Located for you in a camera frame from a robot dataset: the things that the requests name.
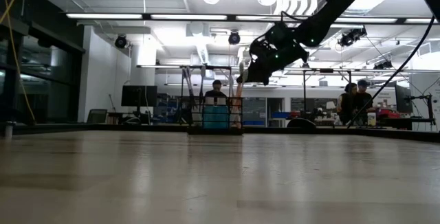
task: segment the wooden floor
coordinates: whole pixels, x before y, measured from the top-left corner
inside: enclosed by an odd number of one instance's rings
[[[440,146],[89,131],[0,146],[4,224],[440,223]]]

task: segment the yellow rope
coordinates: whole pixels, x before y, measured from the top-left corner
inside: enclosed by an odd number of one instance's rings
[[[32,120],[35,122],[35,116],[34,116],[34,112],[32,111],[32,108],[30,107],[29,104],[29,100],[28,100],[28,95],[26,94],[26,89],[25,86],[23,84],[23,81],[21,80],[21,71],[20,71],[20,64],[19,64],[19,59],[17,56],[17,50],[15,49],[15,42],[14,42],[14,32],[12,31],[12,26],[11,26],[11,19],[9,16],[9,10],[12,7],[12,4],[14,3],[15,0],[11,0],[11,3],[8,4],[8,0],[5,0],[5,4],[6,4],[6,11],[3,14],[3,16],[0,19],[0,23],[3,22],[3,20],[5,19],[5,17],[8,18],[8,25],[9,25],[9,33],[10,33],[10,37],[11,37],[11,45],[12,45],[12,51],[14,52],[14,59],[15,59],[15,64],[16,64],[16,73],[19,75],[20,77],[20,85],[21,88],[23,90],[23,94],[25,96],[25,100],[26,100],[26,104],[27,104],[27,108],[29,109],[30,115],[32,116]]]

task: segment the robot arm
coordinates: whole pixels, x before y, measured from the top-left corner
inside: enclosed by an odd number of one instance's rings
[[[322,42],[331,24],[355,0],[327,0],[318,13],[305,19],[297,28],[290,28],[282,21],[275,25],[264,35],[258,37],[250,45],[252,60],[248,68],[246,82],[269,83],[269,77],[274,71],[284,69],[298,59],[307,62],[308,53],[301,47],[317,47]],[[425,0],[434,16],[440,21],[440,2],[438,0]]]

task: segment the chair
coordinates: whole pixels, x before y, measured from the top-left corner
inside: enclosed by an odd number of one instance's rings
[[[106,109],[92,109],[89,111],[87,117],[88,124],[104,124],[107,122],[107,110]]]

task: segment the monitor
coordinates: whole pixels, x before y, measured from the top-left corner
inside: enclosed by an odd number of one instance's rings
[[[123,107],[156,107],[157,86],[123,86],[121,105]]]
[[[397,111],[400,113],[412,113],[413,103],[405,100],[411,96],[411,90],[406,87],[395,85]]]

